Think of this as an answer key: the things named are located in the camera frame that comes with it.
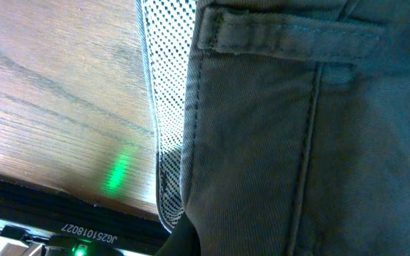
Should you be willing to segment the grey shorts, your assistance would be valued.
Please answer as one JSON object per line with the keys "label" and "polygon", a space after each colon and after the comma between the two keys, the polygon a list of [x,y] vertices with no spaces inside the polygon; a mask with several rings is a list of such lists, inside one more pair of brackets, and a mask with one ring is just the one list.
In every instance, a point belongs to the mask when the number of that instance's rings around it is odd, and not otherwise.
{"label": "grey shorts", "polygon": [[201,255],[410,255],[410,1],[138,1],[159,219]]}

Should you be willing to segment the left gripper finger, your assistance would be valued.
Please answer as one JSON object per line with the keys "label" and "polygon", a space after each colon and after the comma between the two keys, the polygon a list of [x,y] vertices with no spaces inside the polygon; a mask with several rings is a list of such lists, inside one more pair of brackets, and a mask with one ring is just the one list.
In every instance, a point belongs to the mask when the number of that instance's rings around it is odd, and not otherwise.
{"label": "left gripper finger", "polygon": [[200,256],[201,246],[196,229],[184,213],[155,256]]}

